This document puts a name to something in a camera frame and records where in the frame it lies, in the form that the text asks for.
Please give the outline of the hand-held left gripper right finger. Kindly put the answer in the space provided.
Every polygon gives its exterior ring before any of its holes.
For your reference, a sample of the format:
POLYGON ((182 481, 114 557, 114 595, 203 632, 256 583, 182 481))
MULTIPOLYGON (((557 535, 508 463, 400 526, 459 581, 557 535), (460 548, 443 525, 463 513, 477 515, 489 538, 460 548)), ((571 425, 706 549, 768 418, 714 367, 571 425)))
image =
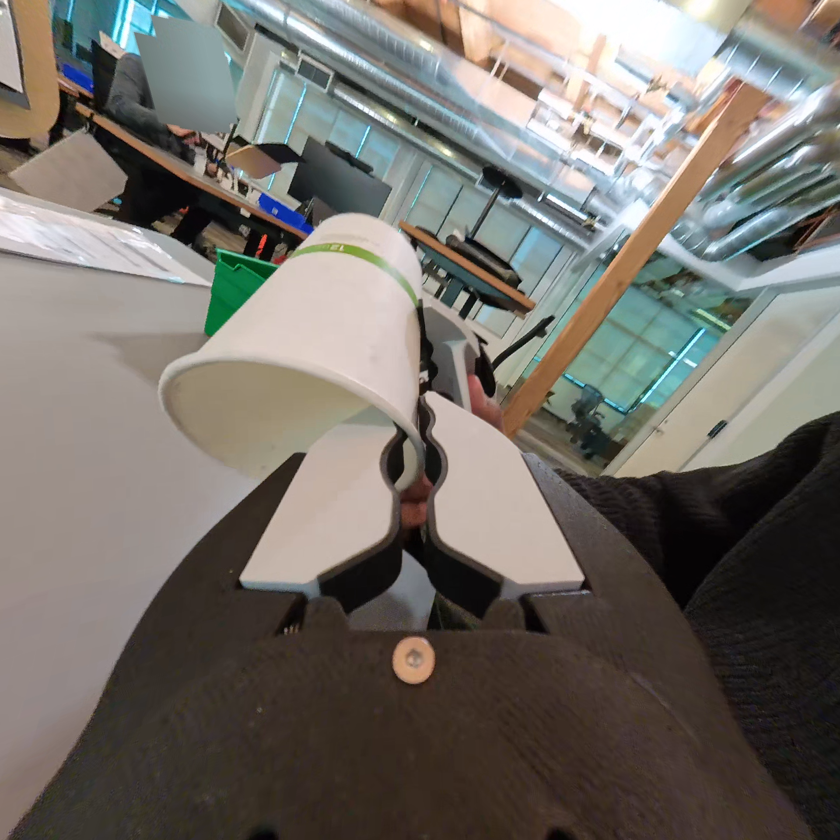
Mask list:
POLYGON ((437 393, 420 408, 435 590, 477 618, 499 600, 582 592, 585 573, 517 446, 437 393))

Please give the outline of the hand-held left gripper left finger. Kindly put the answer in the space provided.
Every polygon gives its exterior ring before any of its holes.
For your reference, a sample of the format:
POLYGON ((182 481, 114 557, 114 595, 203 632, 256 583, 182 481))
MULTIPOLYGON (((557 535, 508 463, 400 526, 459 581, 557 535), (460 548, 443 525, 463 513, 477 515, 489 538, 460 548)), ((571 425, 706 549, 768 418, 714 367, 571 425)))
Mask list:
POLYGON ((313 444, 239 583, 246 590, 327 596, 351 613, 402 568, 400 502, 388 467, 403 441, 384 423, 343 423, 313 444))

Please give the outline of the white paper cup green band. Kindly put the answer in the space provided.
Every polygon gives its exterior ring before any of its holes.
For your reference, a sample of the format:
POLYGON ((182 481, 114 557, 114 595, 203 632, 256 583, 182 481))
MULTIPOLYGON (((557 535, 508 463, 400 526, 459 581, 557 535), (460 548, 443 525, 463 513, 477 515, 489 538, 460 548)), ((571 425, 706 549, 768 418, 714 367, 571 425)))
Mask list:
POLYGON ((413 446, 395 484, 404 490, 424 466, 421 296, 401 232, 365 214, 332 216, 200 350, 164 369, 161 405, 205 454, 256 480, 374 409, 413 446))

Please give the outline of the green plastic bin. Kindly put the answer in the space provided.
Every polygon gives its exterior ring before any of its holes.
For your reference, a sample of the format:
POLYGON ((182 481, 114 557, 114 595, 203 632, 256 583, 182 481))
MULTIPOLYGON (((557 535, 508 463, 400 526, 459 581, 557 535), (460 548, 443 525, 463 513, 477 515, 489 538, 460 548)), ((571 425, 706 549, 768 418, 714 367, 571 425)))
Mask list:
POLYGON ((233 251, 217 249, 204 333, 211 338, 239 310, 278 265, 233 251))

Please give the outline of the person's right forearm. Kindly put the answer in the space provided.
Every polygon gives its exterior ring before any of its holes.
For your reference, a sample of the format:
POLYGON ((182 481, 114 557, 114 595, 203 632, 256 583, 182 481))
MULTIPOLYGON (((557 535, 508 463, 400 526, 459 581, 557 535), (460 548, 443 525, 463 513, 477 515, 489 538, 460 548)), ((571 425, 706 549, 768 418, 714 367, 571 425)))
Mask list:
POLYGON ((814 838, 839 838, 839 415, 741 464, 559 472, 658 574, 814 838))

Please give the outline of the grey desk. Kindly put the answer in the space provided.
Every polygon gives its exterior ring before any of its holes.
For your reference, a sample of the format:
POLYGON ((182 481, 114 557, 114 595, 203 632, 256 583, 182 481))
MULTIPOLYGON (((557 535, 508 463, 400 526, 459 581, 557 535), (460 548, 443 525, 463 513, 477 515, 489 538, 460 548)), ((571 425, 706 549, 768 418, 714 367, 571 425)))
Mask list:
POLYGON ((305 455, 248 495, 159 406, 207 292, 2 256, 2 834, 372 837, 329 719, 392 637, 238 582, 305 455))

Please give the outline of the person's right hand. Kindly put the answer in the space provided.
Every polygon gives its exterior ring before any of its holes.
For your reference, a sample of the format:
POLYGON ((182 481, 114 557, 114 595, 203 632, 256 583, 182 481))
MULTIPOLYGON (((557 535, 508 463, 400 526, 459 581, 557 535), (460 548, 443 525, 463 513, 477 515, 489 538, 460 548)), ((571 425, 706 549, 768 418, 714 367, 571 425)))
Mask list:
MULTIPOLYGON (((473 415, 494 427, 498 432, 507 435, 503 423, 500 406, 495 399, 485 393, 485 389, 477 374, 468 374, 467 385, 469 406, 473 415)), ((404 541, 411 538, 427 519, 427 503, 433 485, 425 475, 421 475, 401 495, 401 535, 404 541)))

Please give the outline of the black pole with round base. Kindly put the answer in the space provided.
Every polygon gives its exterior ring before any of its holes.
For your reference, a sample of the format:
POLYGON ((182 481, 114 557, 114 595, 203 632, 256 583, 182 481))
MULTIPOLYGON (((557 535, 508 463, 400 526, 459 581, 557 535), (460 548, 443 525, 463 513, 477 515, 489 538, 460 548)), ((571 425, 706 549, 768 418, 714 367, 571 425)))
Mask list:
POLYGON ((468 237, 475 239, 481 226, 487 220, 490 211, 499 197, 507 201, 517 201, 522 198, 523 190, 519 183, 499 167, 488 164, 482 167, 481 180, 490 189, 490 198, 480 212, 475 224, 470 229, 468 237))

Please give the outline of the black computer monitor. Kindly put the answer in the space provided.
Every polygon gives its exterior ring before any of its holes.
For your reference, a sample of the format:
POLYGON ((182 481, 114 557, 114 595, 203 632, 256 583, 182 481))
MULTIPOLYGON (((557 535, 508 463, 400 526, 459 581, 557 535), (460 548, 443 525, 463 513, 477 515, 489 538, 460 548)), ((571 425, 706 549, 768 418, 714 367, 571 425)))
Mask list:
POLYGON ((379 217, 392 188, 348 151, 308 138, 287 194, 298 201, 305 220, 316 227, 339 214, 379 217))

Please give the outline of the tan document stand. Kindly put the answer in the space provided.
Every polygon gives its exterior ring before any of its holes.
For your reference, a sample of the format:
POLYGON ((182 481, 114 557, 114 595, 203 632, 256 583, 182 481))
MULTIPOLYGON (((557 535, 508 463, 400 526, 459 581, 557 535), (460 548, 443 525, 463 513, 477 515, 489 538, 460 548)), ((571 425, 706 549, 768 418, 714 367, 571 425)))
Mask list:
POLYGON ((229 149, 225 163, 254 179, 263 179, 278 173, 284 165, 299 164, 305 159, 286 143, 250 143, 229 149))

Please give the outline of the silver pipe cluster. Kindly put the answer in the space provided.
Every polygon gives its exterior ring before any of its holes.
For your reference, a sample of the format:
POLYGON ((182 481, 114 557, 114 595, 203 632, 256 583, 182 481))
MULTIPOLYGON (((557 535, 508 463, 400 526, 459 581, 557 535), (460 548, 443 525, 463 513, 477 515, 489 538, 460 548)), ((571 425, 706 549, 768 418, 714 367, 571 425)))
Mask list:
POLYGON ((700 259, 738 257, 838 203, 839 83, 727 158, 671 232, 700 259))

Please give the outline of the laminated paper sheet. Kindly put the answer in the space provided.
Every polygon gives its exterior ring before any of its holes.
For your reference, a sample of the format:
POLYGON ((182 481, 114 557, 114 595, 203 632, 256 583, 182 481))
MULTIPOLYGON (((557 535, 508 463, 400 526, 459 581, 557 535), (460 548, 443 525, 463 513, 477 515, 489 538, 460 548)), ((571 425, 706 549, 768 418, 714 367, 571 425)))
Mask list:
POLYGON ((1 250, 33 259, 175 284, 210 287, 141 231, 122 229, 14 199, 1 202, 1 250))

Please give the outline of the printed instruction sheet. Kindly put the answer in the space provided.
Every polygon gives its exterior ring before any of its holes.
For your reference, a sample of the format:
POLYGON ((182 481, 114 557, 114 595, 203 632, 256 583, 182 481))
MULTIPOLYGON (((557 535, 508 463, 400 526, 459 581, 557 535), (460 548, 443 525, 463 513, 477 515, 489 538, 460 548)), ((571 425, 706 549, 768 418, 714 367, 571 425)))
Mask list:
POLYGON ((24 52, 11 3, 1 1, 1 98, 30 110, 25 86, 24 52))

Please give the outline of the wooden support post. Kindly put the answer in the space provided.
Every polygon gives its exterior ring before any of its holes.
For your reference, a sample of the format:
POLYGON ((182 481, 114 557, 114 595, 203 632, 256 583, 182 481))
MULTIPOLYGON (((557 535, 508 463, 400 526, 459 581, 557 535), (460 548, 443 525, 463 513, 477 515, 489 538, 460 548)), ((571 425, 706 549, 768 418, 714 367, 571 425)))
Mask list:
POLYGON ((745 82, 732 93, 562 333, 513 397, 508 399, 502 415, 510 439, 515 438, 545 402, 553 384, 600 328, 637 273, 644 268, 769 100, 767 93, 745 82))

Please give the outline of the silver ventilation duct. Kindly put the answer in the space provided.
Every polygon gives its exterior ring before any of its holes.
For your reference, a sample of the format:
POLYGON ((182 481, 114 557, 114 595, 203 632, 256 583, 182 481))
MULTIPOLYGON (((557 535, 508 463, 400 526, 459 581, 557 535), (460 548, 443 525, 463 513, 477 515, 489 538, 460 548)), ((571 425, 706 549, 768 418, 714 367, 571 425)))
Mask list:
POLYGON ((550 211, 593 229, 556 184, 567 165, 530 130, 537 102, 415 27, 366 2, 225 2, 269 37, 319 57, 533 189, 550 211))

